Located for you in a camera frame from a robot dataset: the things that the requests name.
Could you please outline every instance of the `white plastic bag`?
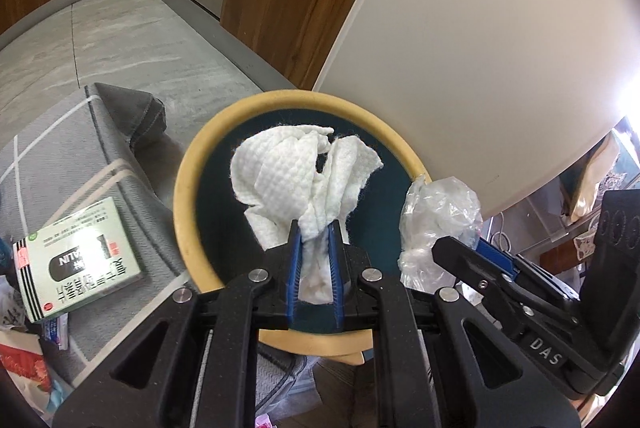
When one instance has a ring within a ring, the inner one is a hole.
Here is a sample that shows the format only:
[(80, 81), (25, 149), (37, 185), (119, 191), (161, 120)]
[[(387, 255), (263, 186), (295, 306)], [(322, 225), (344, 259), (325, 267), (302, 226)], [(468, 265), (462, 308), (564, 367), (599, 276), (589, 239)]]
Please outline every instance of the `white plastic bag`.
[(0, 315), (0, 325), (24, 327), (22, 296), (9, 285), (4, 274), (0, 275)]
[(465, 183), (455, 177), (427, 183), (424, 175), (418, 177), (400, 216), (398, 266), (404, 286), (427, 293), (453, 286), (456, 278), (433, 261), (431, 248), (441, 236), (453, 236), (475, 249), (481, 227), (480, 201)]

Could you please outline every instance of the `box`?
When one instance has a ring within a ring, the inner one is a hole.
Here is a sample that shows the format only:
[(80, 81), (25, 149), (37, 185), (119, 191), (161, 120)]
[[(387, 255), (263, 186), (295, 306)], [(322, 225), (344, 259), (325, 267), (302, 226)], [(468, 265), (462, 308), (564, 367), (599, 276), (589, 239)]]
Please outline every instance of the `box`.
[(14, 263), (31, 322), (60, 316), (141, 276), (113, 197), (16, 242)]

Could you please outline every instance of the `gray floor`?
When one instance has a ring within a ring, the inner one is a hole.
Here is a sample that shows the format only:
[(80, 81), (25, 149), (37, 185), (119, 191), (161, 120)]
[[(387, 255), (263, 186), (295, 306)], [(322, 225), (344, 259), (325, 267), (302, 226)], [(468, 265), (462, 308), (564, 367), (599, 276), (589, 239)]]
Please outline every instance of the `gray floor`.
[(0, 148), (95, 82), (146, 90), (164, 102), (166, 137), (139, 161), (169, 206), (177, 165), (197, 131), (222, 108), (260, 92), (161, 0), (82, 0), (0, 51)]

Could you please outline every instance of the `tile floor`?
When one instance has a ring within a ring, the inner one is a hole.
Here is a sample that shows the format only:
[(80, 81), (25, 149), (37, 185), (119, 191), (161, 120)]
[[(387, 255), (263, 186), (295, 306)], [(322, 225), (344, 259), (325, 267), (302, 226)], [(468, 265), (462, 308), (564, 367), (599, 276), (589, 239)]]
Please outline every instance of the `tile floor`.
[[(164, 102), (166, 137), (136, 154), (169, 206), (177, 166), (197, 131), (260, 92), (161, 0), (82, 0), (0, 50), (0, 149), (51, 105), (95, 82), (146, 90)], [(354, 369), (326, 361), (314, 374), (324, 404), (281, 428), (350, 425)]]

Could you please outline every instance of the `crumpled white tissue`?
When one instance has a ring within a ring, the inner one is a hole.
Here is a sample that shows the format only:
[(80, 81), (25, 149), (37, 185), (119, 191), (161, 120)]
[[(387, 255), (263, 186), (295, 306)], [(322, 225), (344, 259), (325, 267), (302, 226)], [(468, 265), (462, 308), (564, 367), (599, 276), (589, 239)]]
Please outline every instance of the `crumpled white tissue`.
[[(372, 148), (355, 135), (329, 142), (333, 128), (276, 126), (247, 138), (231, 159), (236, 198), (249, 206), (244, 215), (263, 249), (287, 242), (292, 220), (302, 234), (302, 271), (298, 298), (332, 302), (326, 227), (345, 221), (358, 204), (369, 176), (382, 167)], [(322, 173), (318, 155), (327, 154)]]

